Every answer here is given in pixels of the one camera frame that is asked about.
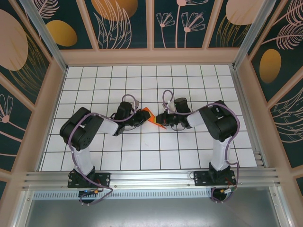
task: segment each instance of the orange circle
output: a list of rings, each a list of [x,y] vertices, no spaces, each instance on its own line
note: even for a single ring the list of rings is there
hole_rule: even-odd
[[[91,3],[98,14],[112,21],[123,20],[122,9],[127,12],[128,17],[133,16],[138,9],[138,0],[91,0]]]
[[[0,9],[0,65],[17,71],[26,63],[27,55],[27,35],[22,25]]]
[[[250,25],[254,22],[264,0],[229,0],[226,17],[234,25]]]
[[[278,51],[269,49],[265,51],[260,62],[260,77],[264,83],[273,82],[281,69],[282,59]]]

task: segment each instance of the aluminum frame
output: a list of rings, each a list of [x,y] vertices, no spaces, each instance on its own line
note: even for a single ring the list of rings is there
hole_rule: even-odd
[[[293,218],[285,200],[282,187],[269,187],[270,195],[282,227],[295,227]]]
[[[247,96],[244,92],[242,82],[240,80],[238,71],[230,66],[231,74],[232,74],[232,79],[236,88],[236,92],[239,98],[239,103],[242,107],[242,110],[244,111],[243,117],[245,118],[245,122],[247,123],[247,132],[249,133],[250,139],[252,141],[254,153],[259,153],[261,155],[261,159],[263,161],[263,165],[265,167],[268,166],[268,162],[264,153],[264,150],[261,145],[261,140],[259,138],[259,135],[257,133],[257,127],[256,124],[253,120],[253,116],[250,110],[250,106],[248,104],[248,99]]]
[[[265,0],[263,2],[258,14],[256,15],[254,22],[250,26],[250,29],[248,30],[240,46],[239,51],[237,52],[235,59],[233,60],[233,65],[235,66],[235,68],[238,68],[241,65],[251,45],[256,40],[259,32],[265,24],[268,15],[270,14],[271,10],[275,5],[275,2],[276,0]]]
[[[38,33],[41,35],[42,39],[44,40],[46,46],[48,47],[49,51],[52,53],[53,57],[58,62],[60,68],[63,71],[66,71],[67,65],[64,61],[63,56],[60,53],[60,50],[53,40],[53,37],[49,33],[44,21],[40,17],[33,1],[28,0],[20,0],[21,5],[23,6],[25,12],[31,19],[31,22],[34,24],[35,28],[37,29]]]
[[[16,210],[9,227],[24,227],[32,204],[34,192],[22,191],[16,206]]]
[[[110,171],[110,187],[114,190],[197,188],[189,170]],[[31,172],[25,177],[24,191],[62,191],[67,188],[69,172]],[[240,168],[239,187],[268,187],[279,185],[274,168]]]

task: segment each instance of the purple cable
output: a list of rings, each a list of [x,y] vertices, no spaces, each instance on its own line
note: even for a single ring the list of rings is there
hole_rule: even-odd
[[[123,98],[126,98],[126,96],[130,96],[131,98],[134,99],[134,103],[135,103],[135,108],[134,108],[134,109],[137,110],[138,106],[137,106],[137,103],[136,103],[137,100],[135,99],[135,97],[134,97],[133,95],[127,94],[127,95],[124,95],[124,96],[122,97],[122,101],[123,101]],[[80,202],[81,202],[82,205],[85,204],[86,206],[89,206],[89,205],[94,205],[94,204],[96,204],[96,203],[102,201],[105,197],[107,197],[110,193],[113,192],[113,189],[110,188],[110,187],[106,187],[106,186],[100,185],[100,184],[98,184],[98,183],[96,183],[96,182],[93,182],[92,180],[90,180],[89,178],[86,177],[86,175],[81,171],[80,168],[78,168],[78,164],[77,164],[77,161],[76,161],[76,158],[75,158],[75,154],[74,154],[74,148],[71,146],[71,139],[72,139],[73,135],[75,134],[76,129],[81,125],[82,122],[85,121],[85,119],[87,119],[87,118],[90,117],[90,116],[95,116],[95,115],[97,115],[97,116],[99,116],[99,117],[102,117],[102,118],[105,118],[105,119],[108,119],[108,120],[111,120],[111,121],[114,121],[114,122],[125,122],[125,121],[129,120],[130,118],[132,118],[132,117],[134,116],[135,113],[136,113],[136,111],[133,111],[133,113],[132,113],[129,117],[127,117],[127,118],[125,118],[125,119],[123,119],[123,120],[114,120],[114,119],[110,119],[110,118],[108,118],[108,117],[106,117],[106,116],[104,116],[104,115],[98,114],[98,113],[89,113],[89,114],[85,115],[85,116],[76,124],[75,128],[71,131],[71,135],[70,135],[70,137],[69,137],[69,139],[68,139],[68,146],[69,146],[70,149],[71,149],[71,157],[72,157],[72,160],[73,160],[73,162],[74,162],[74,164],[75,164],[75,168],[76,168],[77,171],[83,176],[83,178],[84,178],[85,180],[87,180],[88,182],[94,184],[94,185],[97,186],[98,188],[105,188],[105,189],[109,189],[109,190],[110,190],[110,191],[109,191],[108,193],[106,193],[103,197],[101,197],[100,199],[95,200],[95,201],[93,201],[93,202],[91,202],[91,203],[84,203],[84,202],[82,201],[82,198],[83,198],[84,196],[90,194],[90,193],[85,193],[85,194],[83,194],[83,195],[80,197]]]
[[[172,93],[172,91],[170,91],[170,90],[165,90],[165,91],[163,92],[163,95],[162,95],[163,104],[164,104],[164,106],[165,106],[171,113],[173,113],[173,114],[175,113],[175,114],[179,114],[179,115],[189,115],[189,114],[193,114],[193,113],[195,113],[195,112],[198,111],[198,110],[196,110],[196,111],[193,111],[193,112],[190,112],[190,113],[178,113],[178,112],[175,112],[175,111],[171,110],[171,109],[167,106],[167,104],[166,104],[166,102],[165,102],[165,99],[164,99],[164,96],[165,96],[165,93],[166,93],[166,92],[170,92],[170,94],[171,94],[171,99],[170,99],[170,101],[172,101],[172,99],[173,99],[173,93]],[[228,158],[227,158],[227,153],[228,153],[228,148],[229,148],[229,146],[230,146],[230,143],[231,143],[232,140],[238,135],[238,133],[239,133],[239,131],[240,131],[240,121],[239,121],[237,115],[236,115],[230,108],[228,108],[227,106],[222,105],[222,104],[219,104],[219,103],[211,103],[211,104],[207,104],[207,105],[205,105],[205,106],[210,106],[210,105],[212,105],[212,106],[216,105],[216,106],[222,107],[222,108],[224,108],[225,110],[229,111],[229,112],[232,114],[232,116],[236,119],[236,122],[237,122],[237,130],[236,130],[236,133],[228,140],[227,146],[226,146],[226,149],[225,149],[225,156],[224,156],[224,157],[225,157],[225,161],[226,161],[227,164],[229,164],[229,165],[231,165],[231,166],[232,166],[232,165],[236,165],[236,166],[237,166],[237,179],[236,179],[236,185],[235,185],[235,188],[237,188],[237,186],[238,186],[238,181],[239,181],[239,163],[238,163],[238,162],[230,163],[230,162],[228,161]],[[229,196],[227,199],[225,199],[224,202],[223,202],[223,201],[220,201],[220,200],[216,199],[216,198],[213,196],[214,190],[215,190],[215,189],[216,189],[216,187],[212,188],[212,191],[211,191],[211,200],[212,200],[213,202],[215,202],[215,203],[217,203],[217,202],[221,202],[221,203],[227,202],[227,201],[232,197],[232,195],[233,195],[233,193],[234,193],[234,192],[232,192],[232,193],[230,194],[230,196]]]

